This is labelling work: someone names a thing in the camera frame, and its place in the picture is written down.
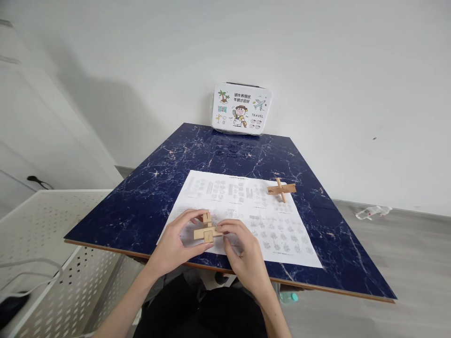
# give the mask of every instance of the palm tree illustration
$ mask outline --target palm tree illustration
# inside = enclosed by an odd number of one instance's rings
[[[222,96],[222,100],[221,100],[221,102],[222,103],[227,103],[227,99],[228,98],[230,98],[230,96],[226,96],[226,92],[223,92],[222,90],[219,90],[219,92],[218,92],[218,94],[220,95],[220,96]]]

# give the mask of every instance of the plastic bottle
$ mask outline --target plastic bottle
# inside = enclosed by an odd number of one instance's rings
[[[284,304],[296,303],[299,300],[297,294],[294,292],[281,292],[279,297],[280,301]]]
[[[380,207],[380,206],[368,207],[365,210],[362,210],[359,213],[357,213],[356,217],[358,219],[368,218],[369,220],[372,220],[370,216],[374,216],[374,215],[385,216],[392,209],[393,208],[391,208],[391,207]]]

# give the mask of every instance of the left hand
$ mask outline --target left hand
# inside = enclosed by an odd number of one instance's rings
[[[184,247],[179,237],[181,230],[189,220],[196,224],[196,218],[200,220],[202,214],[206,212],[208,210],[189,209],[169,223],[144,269],[155,278],[159,278],[213,247],[213,243],[202,243],[192,247]]]

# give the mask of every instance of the finger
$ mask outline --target finger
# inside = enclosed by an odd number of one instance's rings
[[[227,255],[227,258],[229,259],[230,265],[232,268],[236,265],[238,265],[241,262],[241,258],[238,257],[235,250],[232,247],[232,243],[230,243],[230,240],[224,236],[224,251]]]
[[[203,222],[203,217],[202,217],[202,215],[197,216],[197,217],[195,217],[195,218],[191,218],[190,221],[193,222],[193,224],[197,224],[197,220]]]
[[[250,231],[245,231],[241,226],[236,224],[224,224],[216,227],[217,232],[225,233],[231,232],[234,233],[240,242],[243,244],[243,248],[246,249],[248,247],[250,240],[254,235],[250,233]]]
[[[213,246],[214,246],[214,243],[202,243],[202,244],[198,244],[196,246],[185,248],[185,252],[188,255],[188,259],[191,259],[195,256],[203,254],[206,250],[210,249]]]
[[[234,224],[234,225],[238,225],[239,227],[241,227],[245,232],[250,233],[249,229],[247,228],[247,226],[244,225],[244,223],[240,220],[237,219],[224,219],[222,221],[220,221],[218,223],[218,225],[225,225],[225,224]]]
[[[174,226],[177,228],[183,228],[186,223],[188,223],[188,221],[192,218],[196,218],[202,214],[207,213],[208,210],[186,210],[185,212],[183,212],[179,217],[177,217],[175,219]]]

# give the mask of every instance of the perforated white panel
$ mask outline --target perforated white panel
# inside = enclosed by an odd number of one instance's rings
[[[93,332],[100,327],[125,295],[143,267],[143,264],[129,257],[121,256],[111,274],[110,283],[105,287],[104,293],[93,311],[91,320],[86,325],[85,333]]]
[[[63,265],[76,248],[64,243],[63,236],[110,191],[37,192],[0,221],[0,263],[41,257]],[[56,272],[54,267],[40,263],[1,269],[0,288],[19,273],[31,270],[50,275]],[[27,283],[29,277],[26,277],[20,288],[26,290],[35,285],[32,279]]]
[[[120,254],[79,246],[17,337],[81,335]]]

